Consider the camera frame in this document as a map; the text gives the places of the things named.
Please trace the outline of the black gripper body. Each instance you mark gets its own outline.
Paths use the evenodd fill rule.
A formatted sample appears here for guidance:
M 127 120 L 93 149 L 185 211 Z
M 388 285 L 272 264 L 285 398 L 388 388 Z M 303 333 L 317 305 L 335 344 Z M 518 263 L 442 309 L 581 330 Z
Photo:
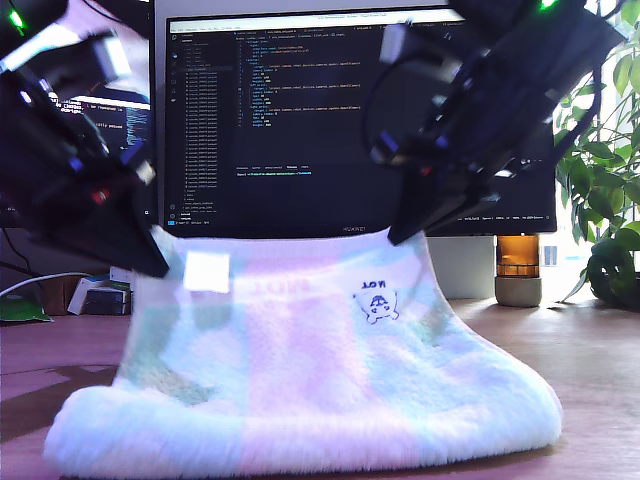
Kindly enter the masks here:
M 126 78 L 119 49 L 53 49 L 1 75 L 1 199 L 19 223 L 31 201 L 65 179 L 134 173 L 144 183 L 137 209 L 148 220 L 153 167 L 148 105 L 87 97 Z

